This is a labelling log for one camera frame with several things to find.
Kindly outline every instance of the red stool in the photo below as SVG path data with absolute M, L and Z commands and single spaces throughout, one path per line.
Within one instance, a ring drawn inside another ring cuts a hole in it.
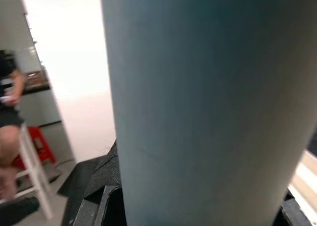
M 43 162 L 45 160 L 50 160 L 51 163 L 55 163 L 56 162 L 55 157 L 54 157 L 49 145 L 47 144 L 47 142 L 46 142 L 46 140 L 41 132 L 41 129 L 38 127 L 30 126 L 30 127 L 28 127 L 28 131 L 29 131 L 29 134 L 32 138 L 34 147 L 39 155 L 40 161 Z M 38 139 L 40 141 L 41 146 L 38 146 L 36 139 Z M 13 165 L 16 168 L 21 168 L 21 169 L 25 170 L 25 166 L 20 158 L 20 155 L 14 159 Z

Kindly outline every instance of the white chair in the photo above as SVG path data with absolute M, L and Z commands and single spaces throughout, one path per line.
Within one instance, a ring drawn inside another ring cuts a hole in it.
M 26 170 L 19 172 L 16 178 L 29 175 L 33 186 L 17 193 L 15 197 L 19 198 L 31 192 L 36 192 L 46 218 L 51 219 L 53 217 L 53 212 L 45 192 L 50 191 L 50 185 L 35 151 L 26 124 L 22 124 L 20 131 L 20 157 Z

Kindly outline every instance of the bare leg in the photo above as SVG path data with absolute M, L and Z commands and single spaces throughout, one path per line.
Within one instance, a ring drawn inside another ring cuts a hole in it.
M 19 153 L 19 131 L 13 125 L 0 128 L 0 190 L 1 197 L 7 200 L 16 194 L 16 170 L 11 163 Z

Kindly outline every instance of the tile floor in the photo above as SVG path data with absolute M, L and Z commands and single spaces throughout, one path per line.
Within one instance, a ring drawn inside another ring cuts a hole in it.
M 43 127 L 42 132 L 55 154 L 57 164 L 73 158 L 66 134 L 61 123 Z M 67 179 L 74 166 L 75 162 L 70 161 L 57 167 L 57 169 L 63 173 L 55 182 L 51 184 L 52 190 L 48 193 L 54 213 L 53 219 L 47 221 L 42 211 L 39 210 L 16 224 L 16 226 L 60 226 L 67 198 L 58 195 L 57 191 Z

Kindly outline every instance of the shorts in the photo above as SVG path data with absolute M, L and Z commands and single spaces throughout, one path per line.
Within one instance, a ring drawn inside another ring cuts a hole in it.
M 24 120 L 19 116 L 18 112 L 11 107 L 0 108 L 0 128 L 8 125 L 21 127 Z

